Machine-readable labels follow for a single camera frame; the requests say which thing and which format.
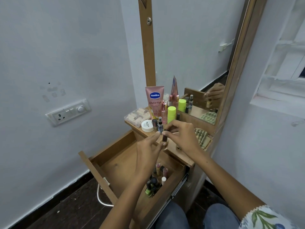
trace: vaseline logo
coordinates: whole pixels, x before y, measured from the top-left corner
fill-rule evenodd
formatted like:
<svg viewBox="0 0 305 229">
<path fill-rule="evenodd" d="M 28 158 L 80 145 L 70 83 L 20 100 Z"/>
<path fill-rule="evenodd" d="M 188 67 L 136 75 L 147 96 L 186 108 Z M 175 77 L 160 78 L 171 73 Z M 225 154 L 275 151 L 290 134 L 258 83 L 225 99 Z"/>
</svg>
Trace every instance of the vaseline logo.
<svg viewBox="0 0 305 229">
<path fill-rule="evenodd" d="M 152 99 L 158 99 L 160 97 L 160 93 L 159 92 L 152 92 L 152 93 L 150 93 L 150 97 Z"/>
</svg>

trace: forearm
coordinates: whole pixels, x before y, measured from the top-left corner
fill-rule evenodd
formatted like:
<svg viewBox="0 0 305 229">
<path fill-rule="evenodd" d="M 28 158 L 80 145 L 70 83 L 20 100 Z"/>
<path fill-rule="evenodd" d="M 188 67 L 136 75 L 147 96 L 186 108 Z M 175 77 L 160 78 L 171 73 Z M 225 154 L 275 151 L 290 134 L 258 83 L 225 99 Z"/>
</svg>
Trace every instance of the forearm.
<svg viewBox="0 0 305 229">
<path fill-rule="evenodd" d="M 248 212 L 265 203 L 221 168 L 211 157 L 198 151 L 192 158 L 241 220 Z"/>
<path fill-rule="evenodd" d="M 133 180 L 121 194 L 100 229 L 126 229 L 129 227 L 141 191 L 147 180 L 133 176 Z"/>
</svg>

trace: jeans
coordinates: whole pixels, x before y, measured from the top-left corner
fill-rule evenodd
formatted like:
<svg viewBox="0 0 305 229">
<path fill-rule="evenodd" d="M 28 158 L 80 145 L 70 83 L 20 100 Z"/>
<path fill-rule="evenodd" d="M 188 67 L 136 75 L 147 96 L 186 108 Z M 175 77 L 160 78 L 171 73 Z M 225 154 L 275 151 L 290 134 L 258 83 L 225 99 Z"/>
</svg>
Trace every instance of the jeans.
<svg viewBox="0 0 305 229">
<path fill-rule="evenodd" d="M 239 220 L 225 205 L 211 205 L 203 220 L 204 229 L 238 229 Z M 161 213 L 155 229 L 189 229 L 185 213 L 176 203 L 170 202 Z"/>
</svg>

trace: plastic case of false nails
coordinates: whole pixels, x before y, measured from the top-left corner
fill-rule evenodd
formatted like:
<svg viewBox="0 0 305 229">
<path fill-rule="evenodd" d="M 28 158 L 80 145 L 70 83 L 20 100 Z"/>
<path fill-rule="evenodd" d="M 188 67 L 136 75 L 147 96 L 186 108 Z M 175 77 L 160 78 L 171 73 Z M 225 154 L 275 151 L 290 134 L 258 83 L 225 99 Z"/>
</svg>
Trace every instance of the plastic case of false nails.
<svg viewBox="0 0 305 229">
<path fill-rule="evenodd" d="M 126 120 L 127 122 L 133 124 L 138 128 L 141 127 L 143 121 L 149 119 L 150 119 L 150 112 L 144 108 L 138 108 L 124 117 L 124 120 Z"/>
</svg>

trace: power outlet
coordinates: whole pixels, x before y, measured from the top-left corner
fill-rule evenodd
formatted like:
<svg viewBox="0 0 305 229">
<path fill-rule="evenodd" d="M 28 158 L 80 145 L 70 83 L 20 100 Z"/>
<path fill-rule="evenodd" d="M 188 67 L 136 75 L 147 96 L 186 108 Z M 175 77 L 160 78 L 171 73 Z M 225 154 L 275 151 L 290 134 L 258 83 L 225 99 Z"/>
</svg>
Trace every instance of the power outlet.
<svg viewBox="0 0 305 229">
<path fill-rule="evenodd" d="M 53 126 L 57 126 L 88 111 L 91 111 L 91 108 L 88 101 L 84 99 L 77 103 L 70 104 L 64 108 L 50 112 L 46 114 L 46 117 L 49 121 L 51 121 Z"/>
</svg>

